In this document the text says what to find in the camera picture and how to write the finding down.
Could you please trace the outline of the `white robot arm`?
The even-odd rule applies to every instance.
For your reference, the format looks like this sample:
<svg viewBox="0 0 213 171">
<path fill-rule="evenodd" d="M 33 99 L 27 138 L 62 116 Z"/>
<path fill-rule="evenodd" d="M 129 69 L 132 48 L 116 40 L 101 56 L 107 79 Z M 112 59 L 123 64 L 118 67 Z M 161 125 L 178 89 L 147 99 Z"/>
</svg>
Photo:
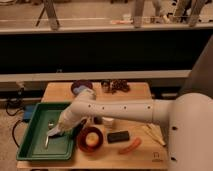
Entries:
<svg viewBox="0 0 213 171">
<path fill-rule="evenodd" d="M 188 93 L 175 100 L 97 101 L 83 90 L 60 115 L 60 130 L 85 116 L 102 116 L 169 125 L 169 171 L 213 171 L 213 99 Z"/>
</svg>

